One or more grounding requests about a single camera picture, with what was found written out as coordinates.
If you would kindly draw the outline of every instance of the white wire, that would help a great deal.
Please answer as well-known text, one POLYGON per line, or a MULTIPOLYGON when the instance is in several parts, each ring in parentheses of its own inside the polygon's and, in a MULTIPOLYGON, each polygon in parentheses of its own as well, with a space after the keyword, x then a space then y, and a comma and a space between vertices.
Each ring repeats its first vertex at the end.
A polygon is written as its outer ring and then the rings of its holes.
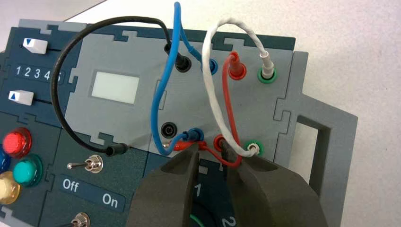
POLYGON ((213 84, 213 78, 210 71, 209 59, 210 59, 210 51, 211 51, 211 40, 214 34, 216 33, 218 27, 224 24, 232 24, 243 29, 250 38, 255 42, 256 47, 259 49, 260 57, 266 58, 269 53, 264 49, 261 41, 256 36, 256 34, 242 21, 234 19, 234 18, 226 18, 218 21, 214 26, 212 26, 208 32, 206 33, 205 40, 203 41, 202 46, 202 71, 203 71, 203 80, 205 81, 206 91, 209 96, 210 107, 212 109, 213 115, 216 119, 217 125, 219 126, 221 133, 223 134, 224 139, 226 139, 227 143, 234 149, 234 151, 241 156, 251 157, 255 153, 257 153, 256 149, 244 150, 241 146, 237 144, 234 140, 233 135, 230 130, 227 128, 224 123, 223 114, 221 112, 220 105, 217 102, 216 91, 213 84))

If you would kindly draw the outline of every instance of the toggle switch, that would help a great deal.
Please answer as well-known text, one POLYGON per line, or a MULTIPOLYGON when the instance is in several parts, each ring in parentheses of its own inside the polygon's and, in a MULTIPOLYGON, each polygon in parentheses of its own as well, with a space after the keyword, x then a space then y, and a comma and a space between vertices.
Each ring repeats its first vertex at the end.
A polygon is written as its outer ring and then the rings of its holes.
POLYGON ((75 169, 80 167, 84 167, 87 171, 93 174, 98 174, 103 169, 103 159, 99 155, 92 155, 85 160, 85 162, 67 164, 67 169, 75 169))

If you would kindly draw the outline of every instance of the blue push button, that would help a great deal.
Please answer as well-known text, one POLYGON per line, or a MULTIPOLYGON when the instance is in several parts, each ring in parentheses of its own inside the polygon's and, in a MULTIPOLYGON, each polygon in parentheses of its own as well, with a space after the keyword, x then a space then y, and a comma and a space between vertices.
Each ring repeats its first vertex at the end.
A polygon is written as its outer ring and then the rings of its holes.
POLYGON ((10 156, 4 153, 3 145, 0 144, 0 174, 6 172, 10 167, 10 156))

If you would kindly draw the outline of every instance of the green push button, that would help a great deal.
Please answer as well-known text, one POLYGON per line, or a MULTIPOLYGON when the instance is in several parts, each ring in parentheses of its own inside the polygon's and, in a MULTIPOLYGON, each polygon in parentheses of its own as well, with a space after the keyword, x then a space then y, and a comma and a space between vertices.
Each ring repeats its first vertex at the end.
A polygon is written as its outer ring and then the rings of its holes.
POLYGON ((42 162, 39 156, 33 154, 19 161, 13 171, 14 180, 25 187, 37 185, 42 174, 42 162))

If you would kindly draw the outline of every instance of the gray panel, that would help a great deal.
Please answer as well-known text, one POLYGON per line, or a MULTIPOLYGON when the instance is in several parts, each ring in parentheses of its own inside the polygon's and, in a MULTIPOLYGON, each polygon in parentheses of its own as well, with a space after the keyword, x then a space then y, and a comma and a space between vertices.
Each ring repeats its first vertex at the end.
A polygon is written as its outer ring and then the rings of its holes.
POLYGON ((302 94, 308 53, 294 52, 286 96, 277 100, 275 119, 291 113, 287 134, 280 134, 274 162, 288 166, 296 123, 319 130, 310 186, 320 197, 327 222, 340 226, 357 117, 302 94))
MULTIPOLYGON (((165 41, 136 37, 135 32, 125 31, 123 35, 129 37, 127 42, 114 41, 112 35, 92 34, 84 39, 77 68, 72 70, 70 76, 70 81, 78 76, 78 83, 75 93, 70 95, 66 119, 75 131, 90 135, 92 142, 103 144, 97 137, 102 132, 113 135, 114 142, 132 144, 135 148, 157 153, 153 142, 149 146, 149 110, 167 59, 167 55, 158 52, 164 47, 165 41), (138 53, 141 57, 131 57, 133 53, 138 53), (139 77, 135 104, 127 105, 91 97, 91 86, 97 70, 139 77)), ((287 131, 288 118, 269 122, 266 119, 273 119, 276 99, 285 95, 292 51, 269 50, 276 62, 279 77, 274 84, 266 85, 260 83, 256 76, 261 61, 255 48, 244 47, 243 40, 226 39, 225 43, 232 44, 241 53, 241 59, 248 70, 243 80, 230 81, 233 109, 237 122, 240 122, 237 128, 242 142, 253 139, 262 141, 265 145, 265 157, 272 160, 278 131, 287 131)), ((193 45, 197 49, 201 48, 201 43, 193 45)), ((181 47, 180 53, 191 59, 192 68, 185 74, 173 70, 166 88, 164 108, 159 111, 159 127, 167 121, 174 122, 178 131, 199 127, 205 132, 207 143, 212 144, 214 137, 220 132, 209 107, 200 63, 188 54, 184 45, 181 47)), ((228 53, 212 51, 212 57, 220 66, 214 78, 218 88, 217 96, 222 105, 224 99, 219 88, 222 64, 228 53)))
POLYGON ((50 35, 52 33, 51 30, 47 29, 49 25, 58 26, 59 31, 66 32, 79 32, 83 30, 87 25, 85 23, 72 23, 72 22, 62 22, 62 21, 51 21, 51 20, 29 20, 29 19, 20 19, 18 23, 18 27, 27 27, 27 28, 38 28, 40 29, 40 34, 50 35))

